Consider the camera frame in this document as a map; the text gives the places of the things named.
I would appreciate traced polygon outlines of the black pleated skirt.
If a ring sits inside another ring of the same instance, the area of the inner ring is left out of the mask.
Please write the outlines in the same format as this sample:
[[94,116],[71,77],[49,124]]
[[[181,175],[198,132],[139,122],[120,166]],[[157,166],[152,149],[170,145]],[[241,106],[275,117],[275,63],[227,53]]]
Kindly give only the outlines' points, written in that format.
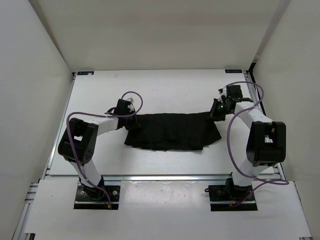
[[137,116],[140,128],[128,131],[124,144],[154,151],[201,151],[222,137],[209,112],[155,113]]

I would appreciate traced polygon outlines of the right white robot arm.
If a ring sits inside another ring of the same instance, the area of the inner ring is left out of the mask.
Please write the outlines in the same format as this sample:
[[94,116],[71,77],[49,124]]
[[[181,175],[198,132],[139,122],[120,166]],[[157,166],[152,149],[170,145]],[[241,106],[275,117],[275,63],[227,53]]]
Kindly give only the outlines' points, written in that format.
[[[231,173],[232,183],[225,186],[224,193],[230,200],[238,199],[243,188],[259,180],[261,172],[286,158],[286,125],[265,116],[249,98],[214,99],[210,117],[214,121],[224,121],[226,115],[233,114],[226,132],[227,150],[235,168]],[[231,128],[239,118],[249,128],[246,145],[246,159],[237,166],[231,150]]]

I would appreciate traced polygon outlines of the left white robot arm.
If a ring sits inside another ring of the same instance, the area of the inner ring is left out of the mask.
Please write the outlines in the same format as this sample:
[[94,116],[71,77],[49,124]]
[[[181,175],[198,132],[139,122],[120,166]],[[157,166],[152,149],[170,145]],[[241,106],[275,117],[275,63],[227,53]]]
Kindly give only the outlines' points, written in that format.
[[135,114],[92,115],[89,120],[68,116],[66,130],[58,145],[58,154],[73,166],[80,183],[88,187],[87,194],[93,200],[100,200],[105,194],[102,176],[93,161],[98,136],[137,122]]

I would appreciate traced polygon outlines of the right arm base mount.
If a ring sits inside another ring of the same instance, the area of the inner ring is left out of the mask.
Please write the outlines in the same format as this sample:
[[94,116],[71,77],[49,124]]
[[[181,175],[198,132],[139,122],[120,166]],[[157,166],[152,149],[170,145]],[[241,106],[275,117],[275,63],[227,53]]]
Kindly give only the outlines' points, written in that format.
[[235,185],[229,177],[224,185],[209,185],[204,192],[209,194],[212,212],[243,212],[258,210],[252,190],[252,185]]

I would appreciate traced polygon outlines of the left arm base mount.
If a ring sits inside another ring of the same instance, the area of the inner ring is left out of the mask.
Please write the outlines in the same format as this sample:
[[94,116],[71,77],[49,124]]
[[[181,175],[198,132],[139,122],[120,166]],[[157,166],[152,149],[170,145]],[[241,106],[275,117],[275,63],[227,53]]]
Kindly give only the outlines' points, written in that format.
[[121,186],[107,183],[102,186],[102,181],[98,186],[105,189],[109,198],[104,191],[83,185],[79,180],[73,208],[75,210],[118,210]]

